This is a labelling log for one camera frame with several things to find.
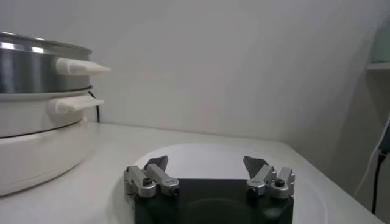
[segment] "white pot handle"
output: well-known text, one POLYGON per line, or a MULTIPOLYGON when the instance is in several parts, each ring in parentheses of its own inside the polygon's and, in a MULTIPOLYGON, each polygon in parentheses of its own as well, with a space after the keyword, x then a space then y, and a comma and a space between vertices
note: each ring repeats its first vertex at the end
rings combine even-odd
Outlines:
POLYGON ((99 75, 111 71, 111 68, 101 66, 92 61, 59 58, 55 68, 61 75, 99 75))
POLYGON ((102 103, 104 103, 103 100, 95 99, 90 95, 56 98, 48 102, 48 111, 51 114, 67 114, 102 103))

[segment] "white cooking appliance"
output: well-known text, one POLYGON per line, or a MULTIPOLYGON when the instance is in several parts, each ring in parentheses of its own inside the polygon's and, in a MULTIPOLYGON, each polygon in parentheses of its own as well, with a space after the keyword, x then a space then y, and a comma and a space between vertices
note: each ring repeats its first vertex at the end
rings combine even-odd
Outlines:
POLYGON ((103 103, 88 94, 89 76, 110 71, 90 54, 0 32, 0 195, 54 178, 88 153, 83 110, 103 103))

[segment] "stainless steel pot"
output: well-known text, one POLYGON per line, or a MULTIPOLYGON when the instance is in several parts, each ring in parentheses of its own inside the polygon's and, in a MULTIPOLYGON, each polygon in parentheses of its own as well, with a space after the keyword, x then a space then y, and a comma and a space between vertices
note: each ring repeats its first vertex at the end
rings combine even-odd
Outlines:
POLYGON ((0 93, 53 93, 91 88, 91 74, 109 68, 89 61, 91 50, 0 32, 0 93))

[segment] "black cable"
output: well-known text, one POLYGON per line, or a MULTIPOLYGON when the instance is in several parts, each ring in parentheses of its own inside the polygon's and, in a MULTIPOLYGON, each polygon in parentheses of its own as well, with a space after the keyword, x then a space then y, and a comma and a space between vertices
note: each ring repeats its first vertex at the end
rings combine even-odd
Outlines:
POLYGON ((377 210, 377 196, 378 196, 378 179, 379 179, 379 173, 380 173, 380 167, 383 163, 383 161, 386 159, 387 152, 380 152, 378 155, 378 163, 377 168, 375 170, 375 177, 374 177, 374 194, 372 196, 372 207, 371 207, 371 213, 375 215, 375 211, 377 210))
MULTIPOLYGON (((91 97, 96 98, 95 95, 91 92, 88 91, 88 93, 91 95, 91 97)), ((96 121, 100 123, 100 107, 96 106, 96 121)))

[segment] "white cable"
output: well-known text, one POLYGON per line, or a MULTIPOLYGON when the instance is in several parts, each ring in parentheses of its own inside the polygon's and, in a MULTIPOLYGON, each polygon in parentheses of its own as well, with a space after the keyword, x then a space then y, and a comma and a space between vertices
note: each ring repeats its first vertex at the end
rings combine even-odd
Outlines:
POLYGON ((361 180, 360 180, 360 182, 359 182, 359 185, 358 185, 357 188, 355 189, 355 193, 353 193, 353 197, 354 197, 354 198, 358 195, 358 193, 359 193, 359 191, 360 191, 360 188, 362 187, 364 181, 366 180, 366 178, 367 178, 367 176, 368 176, 368 173, 370 172, 371 164, 372 164, 372 161, 374 160, 375 153, 377 152, 377 150, 378 150, 378 148, 379 148, 379 145, 380 145, 380 143, 382 142, 382 140, 383 140, 383 138, 384 138, 384 136, 385 136, 385 134, 386 134, 386 130, 387 130, 389 124, 390 124, 390 114, 389 114, 389 116, 388 116, 388 120, 386 121, 385 129, 383 130, 383 133, 382 133, 382 135, 380 136, 380 139, 379 139, 377 145, 375 146, 374 151, 372 151, 372 153, 371 153, 370 159, 369 159, 368 164, 367 164, 367 167, 366 167, 366 171, 364 171, 364 175, 363 175, 363 177, 361 178, 361 180))

